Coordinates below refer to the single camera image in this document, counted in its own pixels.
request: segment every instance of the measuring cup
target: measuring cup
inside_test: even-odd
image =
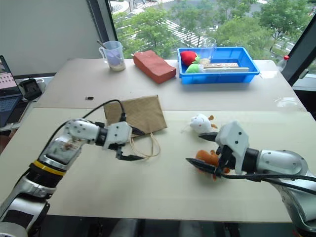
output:
[[[109,67],[113,71],[122,71],[126,68],[124,62],[124,55],[123,55],[123,46],[118,41],[108,41],[103,43],[106,47],[99,47],[99,52],[104,59],[106,64],[109,64]]]
[[[200,59],[201,63],[210,63],[216,51],[216,39],[203,36],[201,40]]]

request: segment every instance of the stuffed toy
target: stuffed toy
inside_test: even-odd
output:
[[[181,61],[186,66],[190,66],[192,63],[199,63],[199,56],[193,51],[183,51],[180,53]]]
[[[193,128],[193,130],[198,134],[212,132],[212,128],[217,128],[216,125],[211,124],[211,120],[213,119],[213,115],[207,117],[203,114],[197,114],[191,118],[190,127]]]
[[[211,153],[208,153],[207,151],[200,150],[197,152],[196,159],[200,159],[204,161],[207,164],[211,164],[215,167],[218,167],[219,165],[219,155],[215,153],[214,150],[211,151]],[[230,169],[225,167],[224,173],[227,174],[230,172]],[[216,174],[213,174],[213,179],[216,180]]]
[[[203,65],[202,64],[191,64],[185,73],[203,73]]]

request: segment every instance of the laptop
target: laptop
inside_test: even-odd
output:
[[[4,127],[14,108],[23,98],[10,68],[0,55],[0,127]]]

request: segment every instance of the blue plastic basket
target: blue plastic basket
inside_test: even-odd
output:
[[[183,51],[193,51],[200,53],[201,48],[178,48],[179,71],[182,84],[199,83],[249,83],[259,69],[253,63],[247,50],[243,47],[218,47],[212,58],[212,63],[238,63],[240,67],[249,68],[249,72],[238,73],[185,73],[188,68],[181,62],[180,53]]]

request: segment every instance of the red brick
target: red brick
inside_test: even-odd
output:
[[[152,50],[135,53],[134,63],[158,84],[176,76],[176,68],[167,64]]]

